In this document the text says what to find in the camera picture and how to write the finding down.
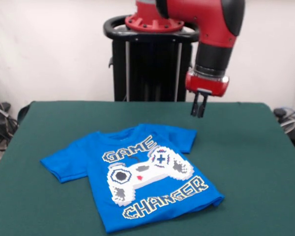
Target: green table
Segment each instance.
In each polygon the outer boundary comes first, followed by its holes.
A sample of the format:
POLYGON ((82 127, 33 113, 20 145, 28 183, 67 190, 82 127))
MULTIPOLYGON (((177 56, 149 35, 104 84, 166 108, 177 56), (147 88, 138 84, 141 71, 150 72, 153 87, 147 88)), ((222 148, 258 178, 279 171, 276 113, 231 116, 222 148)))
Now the green table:
POLYGON ((39 160, 84 135, 140 122, 198 130, 187 157, 225 195, 219 207, 114 233, 295 236, 295 149, 264 104, 34 102, 0 163, 0 236, 105 235, 87 178, 60 184, 39 160))

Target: red cylinder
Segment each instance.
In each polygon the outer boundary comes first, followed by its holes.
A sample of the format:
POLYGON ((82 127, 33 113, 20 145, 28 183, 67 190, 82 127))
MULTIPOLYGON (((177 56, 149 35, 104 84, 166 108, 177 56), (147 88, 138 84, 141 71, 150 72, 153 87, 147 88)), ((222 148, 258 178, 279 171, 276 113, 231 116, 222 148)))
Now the red cylinder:
POLYGON ((136 0, 137 12, 125 19, 126 25, 134 31, 175 32, 182 29, 184 22, 162 18, 155 0, 136 0))

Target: white wall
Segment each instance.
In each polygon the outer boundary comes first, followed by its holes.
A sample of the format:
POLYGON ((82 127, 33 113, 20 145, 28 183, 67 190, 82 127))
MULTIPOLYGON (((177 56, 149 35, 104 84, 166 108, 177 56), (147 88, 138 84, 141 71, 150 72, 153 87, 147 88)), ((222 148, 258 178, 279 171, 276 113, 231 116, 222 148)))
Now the white wall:
MULTIPOLYGON (((14 116, 34 100, 112 101, 102 25, 134 9, 134 0, 0 0, 0 100, 14 116)), ((211 101, 295 108, 295 0, 247 0, 227 74, 226 95, 211 101)))

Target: green tablecloth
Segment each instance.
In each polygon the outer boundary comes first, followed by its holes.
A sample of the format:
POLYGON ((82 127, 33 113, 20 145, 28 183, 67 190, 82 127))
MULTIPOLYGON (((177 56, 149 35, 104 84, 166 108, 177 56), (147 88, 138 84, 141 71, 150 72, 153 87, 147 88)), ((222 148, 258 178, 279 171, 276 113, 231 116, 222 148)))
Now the green tablecloth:
POLYGON ((225 195, 219 207, 114 233, 295 236, 295 149, 263 104, 35 102, 0 163, 0 236, 105 235, 87 178, 60 184, 39 160, 84 135, 141 122, 198 130, 187 157, 225 195))

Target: game controller graphic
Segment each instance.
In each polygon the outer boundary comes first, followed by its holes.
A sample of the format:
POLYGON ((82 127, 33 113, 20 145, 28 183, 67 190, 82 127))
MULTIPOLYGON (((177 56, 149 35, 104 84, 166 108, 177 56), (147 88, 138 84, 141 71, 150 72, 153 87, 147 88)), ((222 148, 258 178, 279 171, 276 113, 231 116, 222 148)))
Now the game controller graphic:
POLYGON ((166 177, 187 180, 194 172, 192 165, 168 147, 156 146, 148 153, 148 161, 126 167, 110 165, 107 182, 113 201, 126 206, 135 200, 135 190, 166 177))

